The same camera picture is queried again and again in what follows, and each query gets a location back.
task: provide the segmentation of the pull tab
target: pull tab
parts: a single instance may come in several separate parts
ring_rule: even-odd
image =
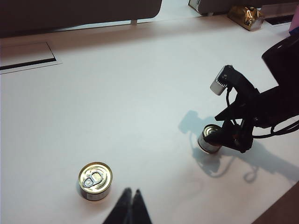
[[[92,172],[89,177],[83,182],[83,187],[90,188],[103,180],[103,174],[99,171]]]

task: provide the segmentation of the white table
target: white table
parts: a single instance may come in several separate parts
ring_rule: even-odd
[[[253,222],[299,180],[298,133],[216,155],[196,135],[226,107],[209,90],[223,65],[277,85],[261,55],[286,30],[213,16],[2,39],[49,41],[63,62],[1,75],[2,223],[101,223],[125,187],[156,224]],[[78,193],[92,161],[114,175],[98,202]]]

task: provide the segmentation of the metal can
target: metal can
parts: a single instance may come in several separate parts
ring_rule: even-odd
[[[199,138],[198,138],[198,145],[200,146],[200,148],[202,148],[202,150],[204,150],[207,153],[216,153],[219,151],[219,149],[221,148],[220,145],[212,145],[208,142],[206,142],[204,140],[204,138],[206,136],[208,136],[209,134],[220,130],[221,127],[219,127],[218,125],[207,125],[205,126],[204,130],[202,131],[202,133],[200,134]]]
[[[112,182],[112,171],[102,162],[92,162],[84,166],[79,173],[79,185],[82,196],[90,201],[106,197]]]

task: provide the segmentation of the robotic arm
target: robotic arm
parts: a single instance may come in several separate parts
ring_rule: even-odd
[[[267,50],[262,59],[278,82],[279,86],[260,93],[240,72],[231,65],[220,71],[211,90],[221,95],[227,89],[228,107],[215,119],[223,120],[223,126],[204,141],[211,145],[222,145],[244,153],[249,150],[254,138],[267,138],[294,132],[299,121],[274,131],[277,124],[299,114],[299,35],[290,36]],[[230,105],[229,93],[235,88],[237,96]],[[237,124],[235,119],[242,119]],[[253,128],[271,127],[271,133],[253,136]]]

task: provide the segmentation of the wire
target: wire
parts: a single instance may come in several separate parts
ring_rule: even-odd
[[[276,131],[276,132],[274,131],[275,126],[276,125],[271,127],[270,134],[258,135],[258,136],[253,135],[252,137],[254,139],[264,139],[264,138],[269,138],[269,137],[276,136],[276,135],[283,135],[283,134],[289,134],[289,133],[295,132],[295,131],[299,130],[299,120],[288,125],[287,127],[280,129],[279,131]]]
[[[229,103],[229,93],[231,92],[231,90],[232,90],[231,88],[228,88],[228,90],[226,92],[226,103],[227,103],[228,107],[230,105],[230,103]],[[234,125],[237,125],[237,122],[236,122],[235,119],[233,119],[233,123],[234,123]]]

